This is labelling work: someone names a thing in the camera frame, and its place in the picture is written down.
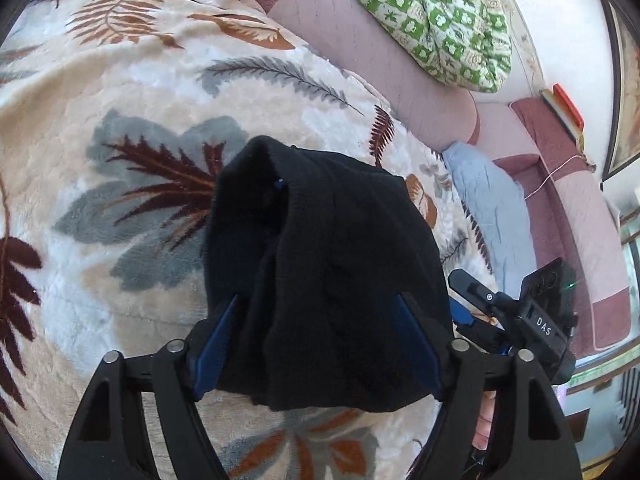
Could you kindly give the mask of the person's right hand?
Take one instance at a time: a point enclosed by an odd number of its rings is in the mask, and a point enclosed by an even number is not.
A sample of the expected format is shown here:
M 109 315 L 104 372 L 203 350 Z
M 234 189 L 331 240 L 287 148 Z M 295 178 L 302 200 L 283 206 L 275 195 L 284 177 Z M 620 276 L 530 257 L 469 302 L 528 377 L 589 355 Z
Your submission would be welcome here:
M 491 433 L 492 419 L 495 414 L 496 406 L 495 391 L 485 391 L 483 393 L 482 402 L 480 402 L 480 414 L 475 427 L 475 434 L 472 445 L 480 451 L 486 451 Z

